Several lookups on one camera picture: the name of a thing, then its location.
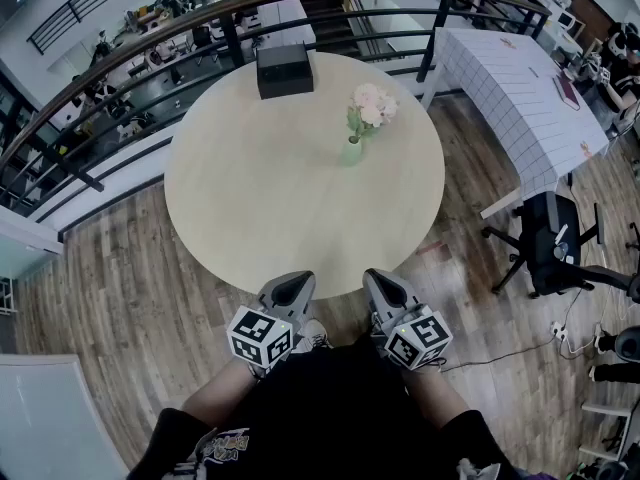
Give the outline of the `glass partition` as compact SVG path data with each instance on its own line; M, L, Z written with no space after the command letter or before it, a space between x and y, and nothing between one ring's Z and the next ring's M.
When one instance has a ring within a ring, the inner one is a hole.
M79 357L0 354L0 476L125 480Z

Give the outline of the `person's right forearm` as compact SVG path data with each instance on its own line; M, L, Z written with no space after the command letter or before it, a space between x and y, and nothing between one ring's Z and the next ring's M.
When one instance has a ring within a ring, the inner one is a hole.
M462 396L435 367L403 370L402 378L422 416L437 429L470 410Z

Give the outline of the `pale green ribbed vase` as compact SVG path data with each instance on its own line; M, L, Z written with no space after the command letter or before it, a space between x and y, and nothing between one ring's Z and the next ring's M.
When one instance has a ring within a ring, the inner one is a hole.
M347 167L357 165L362 158L362 153L361 139L357 136L350 136L344 143L341 151L341 164Z

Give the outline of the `maroon book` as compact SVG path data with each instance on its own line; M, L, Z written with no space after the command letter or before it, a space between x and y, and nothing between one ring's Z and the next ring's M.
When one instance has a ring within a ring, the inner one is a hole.
M555 75L553 82L558 91L560 99L575 111L580 110L580 102L578 94L571 81L564 75Z

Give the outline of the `person's black shirt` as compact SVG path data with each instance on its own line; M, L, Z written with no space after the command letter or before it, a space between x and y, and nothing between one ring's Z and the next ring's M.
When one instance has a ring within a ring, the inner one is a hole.
M126 480L521 480L483 415L437 429L372 341L294 354L219 430L160 413Z

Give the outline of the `pink flowers with green leaves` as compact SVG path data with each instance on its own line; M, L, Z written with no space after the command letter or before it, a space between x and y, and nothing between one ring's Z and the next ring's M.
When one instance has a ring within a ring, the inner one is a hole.
M386 90L365 83L355 88L347 107L349 141L358 143L375 135L378 130L396 116L398 100Z

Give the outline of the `white checkered cloth table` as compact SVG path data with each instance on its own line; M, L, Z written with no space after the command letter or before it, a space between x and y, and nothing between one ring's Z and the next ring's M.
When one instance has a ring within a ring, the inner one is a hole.
M504 46L501 37L517 48ZM579 111L560 99L553 77L561 71L531 37L439 28L435 52L435 73L459 83L519 176L518 187L482 210L482 218L516 201L556 190L563 176L589 160L580 148L582 141L589 144L593 156L608 146L605 132L582 96L578 95Z

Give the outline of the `dark metal railing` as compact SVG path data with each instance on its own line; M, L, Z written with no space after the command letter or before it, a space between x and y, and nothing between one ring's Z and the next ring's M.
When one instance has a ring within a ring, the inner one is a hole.
M288 31L316 23L345 21L349 18L368 18L371 16L393 15L432 15L435 24L441 27L450 16L457 15L453 9L454 0L440 0L436 8L361 8L354 11L324 12L310 17L286 19L282 23L252 28L246 33L236 32L232 18L240 11L251 10L260 5L282 3L286 0L226 0L211 4L189 15L179 17L178 21L165 27L147 38L143 38L124 50L110 54L105 60L89 69L79 79L71 82L61 91L32 121L23 129L10 144L8 150L0 155L0 206L10 211L17 211L26 207L29 214L33 214L54 195L66 188L73 181L80 181L82 187L103 190L104 186L99 177L93 177L89 171L97 166L96 161L79 164L77 155L85 152L96 142L96 137L87 136L74 144L66 153L60 151L61 146L71 141L78 129L95 114L114 104L136 87L154 78L154 73L142 74L141 69L134 69L134 78L125 83L120 89L101 100L94 106L82 111L80 115L66 124L59 136L52 144L38 143L38 131L50 121L55 112L66 104L72 103L84 95L86 89L104 81L115 69L126 62L143 55L162 41L176 35L194 30L209 23L215 23L222 31L220 38L208 45L197 47L192 52L157 69L157 74L169 71L193 58L200 58L209 53L220 54L232 60L232 67L238 69L245 61L241 53L241 43L244 40L265 38L275 32ZM472 0L472 14L477 15L479 2ZM539 36L550 13L535 0L485 0L491 4L504 4L516 8L523 19L516 21L517 32Z

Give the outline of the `white metal rack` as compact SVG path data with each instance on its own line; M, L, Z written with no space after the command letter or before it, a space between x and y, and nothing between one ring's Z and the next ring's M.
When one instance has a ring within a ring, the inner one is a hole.
M581 405L581 410L588 413L616 417L622 424L622 426L614 435L613 448L611 450L598 450L596 448L588 447L581 444L578 448L578 451L580 453L590 455L604 461L619 461L626 453L626 441L633 418L633 410L629 408L620 408L593 403L583 403Z

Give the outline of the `round light wooden table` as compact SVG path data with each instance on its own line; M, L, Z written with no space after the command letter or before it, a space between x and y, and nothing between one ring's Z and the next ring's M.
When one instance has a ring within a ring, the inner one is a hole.
M439 211L445 164L421 103L371 64L309 56L310 93L262 99L254 64L209 87L171 142L165 199L184 246L213 275L249 293L300 270L315 297L358 290L368 268L394 270L427 236ZM341 157L356 87L374 84L398 101L396 116Z

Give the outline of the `black chair base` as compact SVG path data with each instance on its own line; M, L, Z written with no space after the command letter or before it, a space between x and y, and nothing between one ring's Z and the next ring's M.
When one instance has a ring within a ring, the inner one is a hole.
M594 347L598 354L614 352L621 363L592 366L588 376L593 382L640 385L640 325L612 335L597 324Z

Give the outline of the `person's left forearm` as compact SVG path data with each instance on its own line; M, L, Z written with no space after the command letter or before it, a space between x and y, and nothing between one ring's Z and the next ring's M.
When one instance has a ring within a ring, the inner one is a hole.
M189 396L180 410L206 424L221 429L238 405L264 376L262 368L234 358L211 380Z

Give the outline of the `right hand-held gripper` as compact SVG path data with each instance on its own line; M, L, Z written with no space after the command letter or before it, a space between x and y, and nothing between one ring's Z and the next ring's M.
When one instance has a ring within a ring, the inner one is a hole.
M369 268L362 282L372 310L371 338L380 355L410 371L440 365L453 340L442 314L419 304L413 286L396 274Z

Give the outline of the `person's white sneaker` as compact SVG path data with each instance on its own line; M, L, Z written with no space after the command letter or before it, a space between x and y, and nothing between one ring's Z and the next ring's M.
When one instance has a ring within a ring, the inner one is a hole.
M302 338L296 350L299 353L308 353L315 349L330 349L327 330L317 319L310 319L302 328Z

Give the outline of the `black office chair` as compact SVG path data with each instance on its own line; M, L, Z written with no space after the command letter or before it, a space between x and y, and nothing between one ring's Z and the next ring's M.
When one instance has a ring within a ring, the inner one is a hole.
M640 303L640 265L636 273L625 275L606 267L581 264L584 244L592 239L600 245L604 243L602 212L598 205L594 206L594 212L594 225L582 232L575 202L548 191L513 210L522 226L517 238L491 226L483 228L484 238L495 236L516 250L509 256L511 268L491 291L499 294L525 266L533 286L531 299L562 294L573 288L591 291L599 283L617 288L633 302Z

